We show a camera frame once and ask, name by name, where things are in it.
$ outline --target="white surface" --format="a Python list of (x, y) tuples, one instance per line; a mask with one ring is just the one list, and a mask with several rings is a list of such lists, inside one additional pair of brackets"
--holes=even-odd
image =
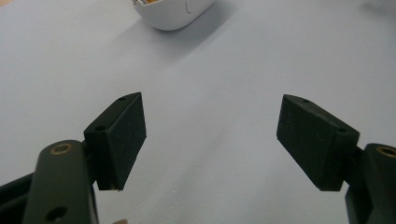
[(148, 138), (123, 192), (97, 191), (101, 223), (347, 223), (276, 140), (284, 93), (396, 146), (392, 2), (219, 0), (177, 32), (127, 0), (0, 7), (0, 184), (39, 151), (142, 91)]
[(194, 21), (215, 0), (158, 0), (150, 4), (133, 0), (133, 3), (144, 22), (160, 30), (172, 31)]

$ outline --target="white object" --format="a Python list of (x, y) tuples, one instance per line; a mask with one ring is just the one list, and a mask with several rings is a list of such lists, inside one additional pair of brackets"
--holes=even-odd
[(176, 30), (188, 25), (216, 0), (133, 0), (144, 21), (160, 30)]

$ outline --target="white table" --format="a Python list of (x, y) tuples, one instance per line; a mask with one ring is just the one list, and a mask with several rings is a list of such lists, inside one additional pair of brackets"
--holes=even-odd
[(127, 0), (0, 7), (0, 185), (142, 91), (148, 138), (101, 223), (348, 223), (276, 140), (284, 93), (396, 146), (396, 12), (365, 0), (219, 0), (160, 32)]

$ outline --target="white plastic object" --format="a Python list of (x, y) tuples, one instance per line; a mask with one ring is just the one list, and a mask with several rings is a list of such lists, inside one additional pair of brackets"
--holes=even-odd
[(176, 30), (188, 25), (216, 0), (132, 0), (144, 21), (160, 30)]

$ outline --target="bolt hole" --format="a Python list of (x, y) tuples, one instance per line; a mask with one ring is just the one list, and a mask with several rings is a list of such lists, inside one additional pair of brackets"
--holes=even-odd
[(95, 130), (96, 130), (97, 132), (101, 132), (101, 131), (103, 131), (105, 128), (106, 128), (106, 126), (98, 126), (98, 127), (95, 128)]
[(57, 155), (61, 155), (61, 154), (64, 154), (64, 153), (68, 152), (70, 150), (70, 148), (72, 148), (72, 147), (73, 146), (71, 144), (60, 144), (60, 145), (58, 145), (56, 147), (53, 147), (50, 150), (50, 153), (52, 155), (56, 155), (56, 156)]
[(392, 158), (396, 158), (396, 149), (395, 148), (378, 147), (376, 150), (379, 153), (381, 153), (382, 155), (385, 155), (385, 156), (388, 156), (388, 157), (392, 157)]
[(63, 206), (56, 207), (56, 208), (52, 209), (47, 214), (47, 221), (49, 221), (49, 222), (59, 222), (66, 215), (66, 213), (67, 213), (67, 208), (65, 208)]

